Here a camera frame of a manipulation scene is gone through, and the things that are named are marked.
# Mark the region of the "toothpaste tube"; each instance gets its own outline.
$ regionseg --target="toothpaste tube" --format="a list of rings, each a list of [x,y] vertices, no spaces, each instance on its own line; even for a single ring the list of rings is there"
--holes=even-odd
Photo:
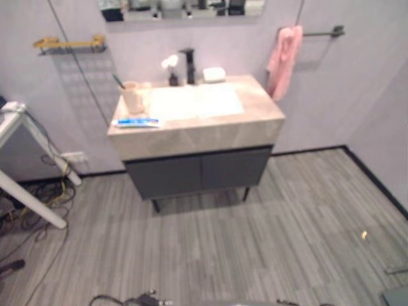
[[[112,121],[112,125],[118,128],[160,128],[158,119],[151,118],[119,118]]]

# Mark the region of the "black faucet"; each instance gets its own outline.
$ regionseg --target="black faucet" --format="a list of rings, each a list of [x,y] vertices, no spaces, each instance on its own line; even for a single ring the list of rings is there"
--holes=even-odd
[[[179,52],[184,53],[187,59],[187,83],[196,83],[196,67],[194,66],[194,49],[186,48],[179,50]]]

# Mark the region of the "small white flower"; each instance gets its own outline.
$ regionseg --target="small white flower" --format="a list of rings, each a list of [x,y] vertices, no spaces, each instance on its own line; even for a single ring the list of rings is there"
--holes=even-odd
[[[168,66],[169,66],[169,60],[168,59],[165,59],[163,62],[161,62],[161,67],[163,69],[167,69]]]
[[[174,68],[177,65],[177,63],[179,62],[178,59],[179,59],[179,57],[176,54],[173,54],[173,55],[169,56],[169,58],[167,59],[168,65]]]

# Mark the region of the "soap bar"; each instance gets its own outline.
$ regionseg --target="soap bar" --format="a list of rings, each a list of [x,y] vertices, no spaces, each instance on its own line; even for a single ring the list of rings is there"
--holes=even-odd
[[[221,67],[205,68],[203,70],[205,83],[225,82],[225,70]]]

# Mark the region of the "white cloth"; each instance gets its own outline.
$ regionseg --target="white cloth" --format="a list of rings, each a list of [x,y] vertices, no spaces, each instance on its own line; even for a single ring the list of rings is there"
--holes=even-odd
[[[160,8],[163,18],[182,18],[183,5],[191,12],[191,0],[152,0],[151,4],[152,12],[157,13]]]
[[[121,8],[121,0],[98,0],[98,7],[101,11]]]

